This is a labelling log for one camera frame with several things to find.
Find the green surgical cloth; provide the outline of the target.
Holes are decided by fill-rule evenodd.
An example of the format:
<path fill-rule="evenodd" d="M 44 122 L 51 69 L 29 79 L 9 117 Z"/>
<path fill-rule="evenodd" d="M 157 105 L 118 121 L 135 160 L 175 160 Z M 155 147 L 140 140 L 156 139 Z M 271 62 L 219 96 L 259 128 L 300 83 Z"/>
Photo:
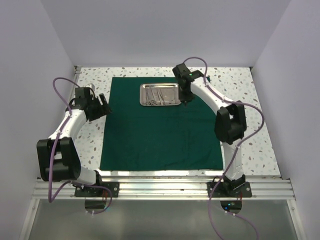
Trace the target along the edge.
<path fill-rule="evenodd" d="M 198 97 L 187 105 L 142 106 L 140 86 L 172 77 L 113 77 L 102 171 L 221 170 L 214 112 Z"/>

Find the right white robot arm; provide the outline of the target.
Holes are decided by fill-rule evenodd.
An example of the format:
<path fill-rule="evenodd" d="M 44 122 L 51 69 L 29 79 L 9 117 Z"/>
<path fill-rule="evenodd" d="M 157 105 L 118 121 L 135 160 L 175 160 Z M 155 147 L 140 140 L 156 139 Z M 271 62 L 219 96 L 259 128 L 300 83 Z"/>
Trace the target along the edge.
<path fill-rule="evenodd" d="M 199 70 L 190 71 L 184 63 L 176 65 L 173 74 L 178 84 L 178 99 L 187 104 L 199 97 L 214 112 L 214 133 L 222 143 L 226 164 L 222 183 L 212 183 L 218 194 L 235 196 L 246 183 L 241 148 L 237 146 L 247 130 L 245 107 L 219 93 Z"/>

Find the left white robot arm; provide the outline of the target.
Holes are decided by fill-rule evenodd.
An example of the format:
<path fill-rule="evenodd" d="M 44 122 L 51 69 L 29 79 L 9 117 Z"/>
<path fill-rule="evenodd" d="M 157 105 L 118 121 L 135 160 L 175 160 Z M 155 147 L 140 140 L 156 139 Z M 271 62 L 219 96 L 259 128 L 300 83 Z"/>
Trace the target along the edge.
<path fill-rule="evenodd" d="M 74 141 L 85 123 L 110 114 L 111 108 L 105 95 L 96 96 L 89 86 L 75 88 L 74 98 L 62 101 L 66 104 L 62 122 L 52 135 L 36 144 L 40 176 L 45 182 L 86 185 L 87 192 L 99 196 L 104 190 L 101 177 L 96 170 L 82 166 Z"/>

